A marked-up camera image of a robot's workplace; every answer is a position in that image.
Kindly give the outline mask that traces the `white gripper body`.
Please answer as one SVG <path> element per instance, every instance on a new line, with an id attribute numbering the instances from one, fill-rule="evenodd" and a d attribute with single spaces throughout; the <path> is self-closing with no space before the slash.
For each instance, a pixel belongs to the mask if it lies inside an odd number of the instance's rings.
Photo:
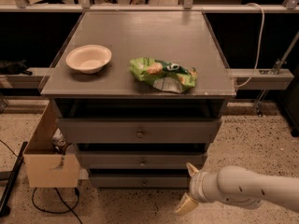
<path id="1" fill-rule="evenodd" d="M 215 184 L 213 174 L 204 171 L 190 171 L 189 193 L 198 203 L 212 203 L 209 197 Z"/>

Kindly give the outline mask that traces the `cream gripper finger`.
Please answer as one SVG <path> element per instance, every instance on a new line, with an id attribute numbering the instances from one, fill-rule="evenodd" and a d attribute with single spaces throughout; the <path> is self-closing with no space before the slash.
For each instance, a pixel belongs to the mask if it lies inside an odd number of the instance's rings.
<path id="1" fill-rule="evenodd" d="M 187 166 L 189 176 L 194 176 L 195 174 L 197 174 L 199 172 L 199 170 L 193 164 L 191 164 L 189 162 L 186 163 L 186 166 Z"/>
<path id="2" fill-rule="evenodd" d="M 184 216 L 190 213 L 197 206 L 198 202 L 190 194 L 185 193 L 176 207 L 175 213 L 179 216 Z"/>

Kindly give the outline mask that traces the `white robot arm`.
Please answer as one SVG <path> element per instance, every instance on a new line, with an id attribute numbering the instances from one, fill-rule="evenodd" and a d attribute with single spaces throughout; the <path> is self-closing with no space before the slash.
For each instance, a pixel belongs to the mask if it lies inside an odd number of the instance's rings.
<path id="1" fill-rule="evenodd" d="M 177 215 L 194 210 L 199 203 L 220 202 L 245 209 L 257 209 L 262 201 L 299 212 L 299 179 L 261 175 L 238 166 L 225 166 L 216 173 L 198 170 L 186 163 L 191 178 L 178 207 Z"/>

